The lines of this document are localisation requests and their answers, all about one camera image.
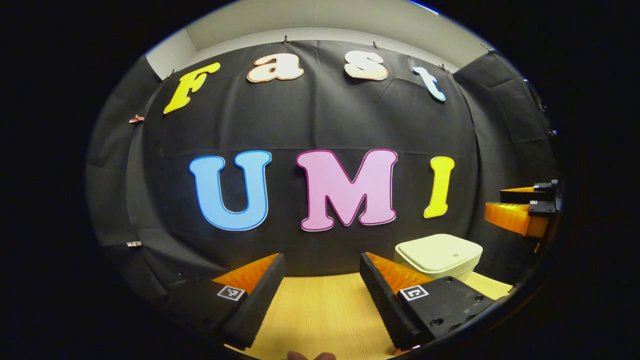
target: screw hole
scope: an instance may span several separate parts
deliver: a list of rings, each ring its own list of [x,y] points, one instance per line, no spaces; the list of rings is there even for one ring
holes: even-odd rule
[[[441,318],[437,318],[437,319],[433,319],[429,325],[431,326],[439,326],[442,325],[442,323],[444,323],[444,320],[442,320]]]

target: table surface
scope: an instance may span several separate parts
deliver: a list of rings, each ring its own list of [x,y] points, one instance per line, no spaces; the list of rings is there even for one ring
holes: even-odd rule
[[[475,272],[465,283],[493,300],[512,287]],[[339,360],[382,360],[395,348],[360,274],[353,273],[282,279],[252,347],[242,353],[283,360],[289,350],[310,360],[321,352]]]

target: white box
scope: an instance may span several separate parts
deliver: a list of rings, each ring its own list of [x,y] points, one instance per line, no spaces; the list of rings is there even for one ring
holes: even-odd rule
[[[436,234],[396,245],[394,262],[439,279],[466,281],[480,261],[482,246],[449,234]]]

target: letter m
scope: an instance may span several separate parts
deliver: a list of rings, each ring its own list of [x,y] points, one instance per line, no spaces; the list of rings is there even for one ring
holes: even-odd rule
[[[327,200],[345,226],[351,225],[362,201],[367,198],[359,221],[363,225],[391,222],[396,211],[391,207],[393,167],[398,157],[394,151],[375,149],[362,160],[354,181],[329,150],[303,152],[296,158],[307,172],[308,215],[301,223],[306,231],[323,231],[335,221],[327,214]]]

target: finger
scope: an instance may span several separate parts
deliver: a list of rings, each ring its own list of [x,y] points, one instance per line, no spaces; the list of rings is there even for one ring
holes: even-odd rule
[[[318,355],[314,360],[336,360],[336,357],[330,352],[323,352],[322,354]]]
[[[309,360],[306,356],[299,352],[289,351],[287,353],[287,360]]]

